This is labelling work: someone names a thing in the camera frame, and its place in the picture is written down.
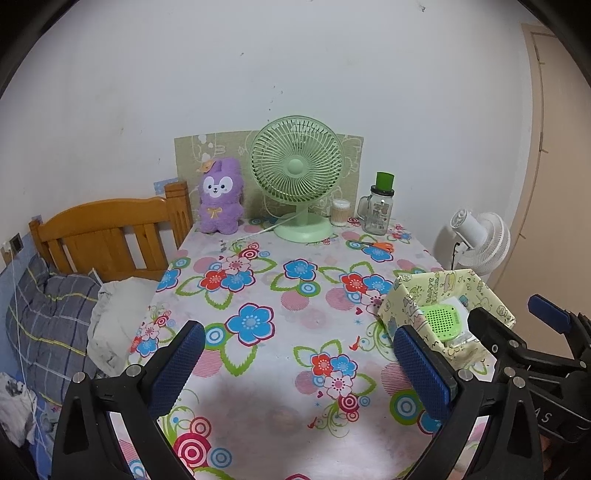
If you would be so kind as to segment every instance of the floral tablecloth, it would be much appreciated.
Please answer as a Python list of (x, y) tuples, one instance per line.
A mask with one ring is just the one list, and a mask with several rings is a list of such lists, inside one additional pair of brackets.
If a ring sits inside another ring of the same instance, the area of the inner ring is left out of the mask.
[[(315, 244), (273, 232), (236, 242), (268, 225), (246, 221), (231, 236), (191, 232), (158, 285), (129, 363), (145, 364), (189, 319), (207, 339), (158, 421), (164, 435), (197, 479), (403, 475), (439, 425), (375, 313), (397, 274), (441, 266), (396, 222), (385, 238), (350, 219)], [(360, 243), (377, 240), (394, 253)], [(485, 359), (471, 368), (492, 373)], [(145, 477), (121, 418), (113, 423), (132, 472)]]

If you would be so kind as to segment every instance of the plush bunny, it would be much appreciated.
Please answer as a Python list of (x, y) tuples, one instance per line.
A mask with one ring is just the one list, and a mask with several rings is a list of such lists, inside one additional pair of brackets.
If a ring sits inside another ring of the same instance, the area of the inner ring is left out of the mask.
[(244, 213), (240, 205), (243, 187), (244, 179), (237, 159), (222, 158), (213, 162), (199, 183), (200, 230), (203, 233), (219, 231), (230, 235), (238, 230), (238, 219)]

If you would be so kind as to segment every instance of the wooden bed frame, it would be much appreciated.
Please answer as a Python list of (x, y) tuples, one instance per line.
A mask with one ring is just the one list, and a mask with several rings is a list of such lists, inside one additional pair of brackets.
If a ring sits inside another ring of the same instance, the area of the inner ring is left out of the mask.
[[(45, 223), (29, 223), (37, 251), (63, 274), (93, 268), (103, 281), (143, 277), (160, 280), (168, 268), (157, 223), (170, 222), (177, 248), (193, 226), (186, 182), (169, 183), (164, 197), (112, 199), (85, 203)], [(146, 268), (137, 268), (123, 228), (132, 227)]]

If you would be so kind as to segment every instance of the fan base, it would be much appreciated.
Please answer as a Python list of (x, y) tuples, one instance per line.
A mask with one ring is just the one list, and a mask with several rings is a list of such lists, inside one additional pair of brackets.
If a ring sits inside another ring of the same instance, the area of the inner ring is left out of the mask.
[[(277, 223), (291, 216), (293, 216), (293, 213), (288, 213), (277, 220)], [(274, 231), (278, 237), (299, 244), (320, 242), (332, 235), (332, 225), (326, 217), (321, 217), (315, 213), (308, 213), (307, 221), (304, 225), (298, 225), (297, 221), (298, 219), (294, 218), (282, 225), (277, 225)]]

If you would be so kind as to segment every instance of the plaid blanket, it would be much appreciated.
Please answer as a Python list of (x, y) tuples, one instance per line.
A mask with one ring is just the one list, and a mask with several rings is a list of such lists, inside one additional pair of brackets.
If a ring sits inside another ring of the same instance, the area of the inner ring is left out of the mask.
[(27, 386), (58, 406), (74, 373), (84, 371), (91, 378), (97, 373), (86, 344), (99, 288), (86, 275), (56, 274), (37, 254), (8, 307), (8, 340), (17, 362), (22, 360)]

